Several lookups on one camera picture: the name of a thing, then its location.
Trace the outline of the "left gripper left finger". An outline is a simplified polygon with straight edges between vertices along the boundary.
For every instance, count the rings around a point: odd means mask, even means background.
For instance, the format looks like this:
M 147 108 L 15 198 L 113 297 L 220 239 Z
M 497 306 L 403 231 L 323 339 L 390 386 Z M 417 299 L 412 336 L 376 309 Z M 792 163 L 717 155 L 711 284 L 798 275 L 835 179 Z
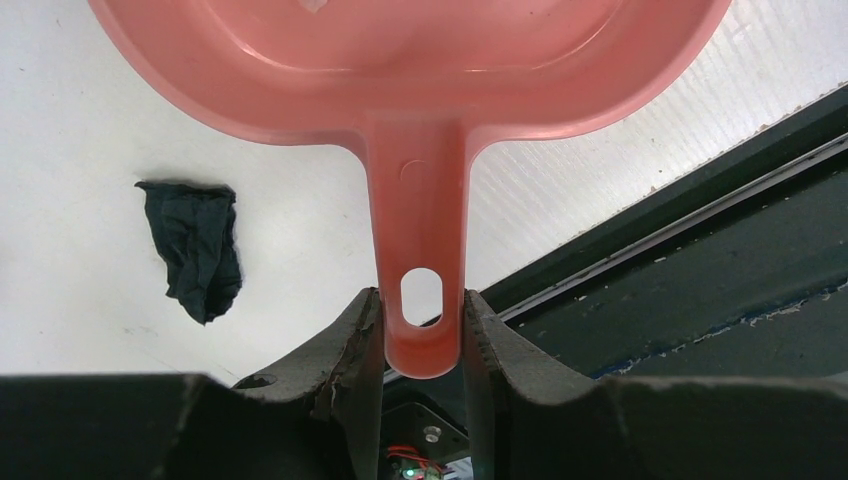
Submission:
M 361 290 L 328 327 L 240 379 L 261 407 L 259 468 L 285 479 L 375 479 L 384 371 L 381 301 Z

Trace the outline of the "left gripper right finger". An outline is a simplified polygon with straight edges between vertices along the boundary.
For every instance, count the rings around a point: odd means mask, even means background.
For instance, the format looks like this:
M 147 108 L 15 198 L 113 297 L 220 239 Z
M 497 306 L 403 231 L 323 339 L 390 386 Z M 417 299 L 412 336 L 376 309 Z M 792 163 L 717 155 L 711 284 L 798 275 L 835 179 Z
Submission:
M 473 474 L 530 479 L 569 473 L 576 435 L 565 406 L 593 380 L 516 333 L 475 290 L 465 293 L 462 370 Z

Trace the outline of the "pink plastic dustpan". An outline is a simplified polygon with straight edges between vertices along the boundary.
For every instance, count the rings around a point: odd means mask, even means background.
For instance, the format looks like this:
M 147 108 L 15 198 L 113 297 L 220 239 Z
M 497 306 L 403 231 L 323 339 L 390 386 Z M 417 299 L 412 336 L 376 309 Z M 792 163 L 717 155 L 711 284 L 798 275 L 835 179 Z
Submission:
M 695 60 L 726 1 L 94 1 L 162 97 L 224 134 L 337 145 L 367 177 L 384 355 L 462 350 L 469 176 L 486 147 L 607 127 Z

